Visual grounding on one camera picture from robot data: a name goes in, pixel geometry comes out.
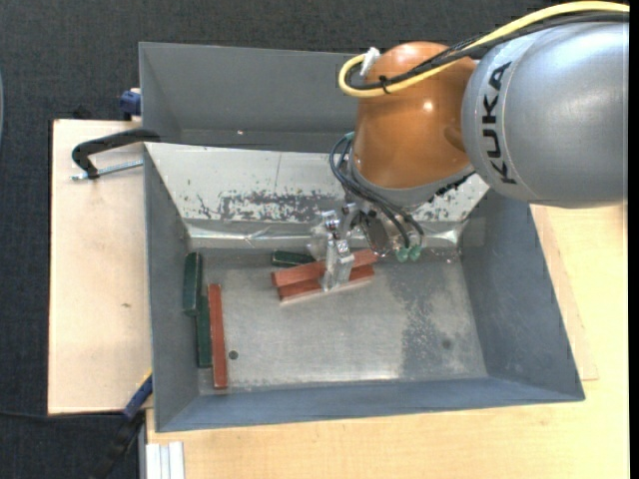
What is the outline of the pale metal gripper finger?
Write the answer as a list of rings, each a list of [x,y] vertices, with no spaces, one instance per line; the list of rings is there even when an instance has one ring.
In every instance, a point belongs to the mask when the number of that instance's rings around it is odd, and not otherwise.
[[[342,285],[348,282],[354,264],[354,255],[348,241],[341,239],[335,244],[335,260],[333,263],[333,284]]]
[[[326,251],[324,259],[324,274],[322,279],[322,287],[324,291],[329,291],[338,285],[338,252],[337,242],[339,219],[335,216],[329,216],[324,222],[326,227]]]

